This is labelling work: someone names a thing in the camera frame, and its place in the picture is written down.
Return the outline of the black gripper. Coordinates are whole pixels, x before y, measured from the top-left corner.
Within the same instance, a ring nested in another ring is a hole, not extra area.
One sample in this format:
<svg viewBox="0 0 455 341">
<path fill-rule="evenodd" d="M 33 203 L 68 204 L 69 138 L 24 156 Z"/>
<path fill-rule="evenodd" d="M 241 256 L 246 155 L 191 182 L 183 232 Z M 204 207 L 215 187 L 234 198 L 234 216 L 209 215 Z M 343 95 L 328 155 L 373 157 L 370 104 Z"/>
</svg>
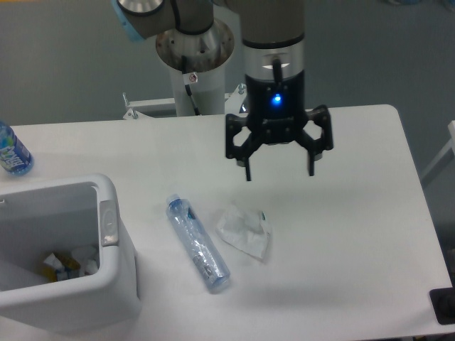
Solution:
<svg viewBox="0 0 455 341">
<path fill-rule="evenodd" d="M 307 168 L 314 176 L 315 162 L 324 151 L 334 147 L 331 115 L 324 104 L 305 113 L 304 72 L 274 80 L 258 80 L 245 76 L 248 116 L 225 116 L 225 156 L 235 159 L 245 169 L 246 181 L 251 181 L 250 157 L 261 145 L 287 144 L 292 141 L 307 150 Z M 304 126 L 311 121 L 320 128 L 317 139 L 310 137 Z"/>
</svg>

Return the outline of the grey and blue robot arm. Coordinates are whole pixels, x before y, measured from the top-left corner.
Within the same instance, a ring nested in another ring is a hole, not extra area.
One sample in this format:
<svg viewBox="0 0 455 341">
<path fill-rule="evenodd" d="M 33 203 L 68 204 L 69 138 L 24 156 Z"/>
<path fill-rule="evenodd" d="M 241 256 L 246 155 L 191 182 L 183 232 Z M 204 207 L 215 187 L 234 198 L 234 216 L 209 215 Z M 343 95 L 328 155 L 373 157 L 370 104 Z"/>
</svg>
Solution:
<svg viewBox="0 0 455 341">
<path fill-rule="evenodd" d="M 227 114 L 225 155 L 243 168 L 263 145 L 296 142 L 307 151 L 308 172 L 333 148 L 328 108 L 304 108 L 302 1 L 113 1 L 133 41 L 155 38 L 171 76 L 180 117 L 223 114 L 224 68 L 235 39 L 214 15 L 237 14 L 244 55 L 247 115 Z"/>
</svg>

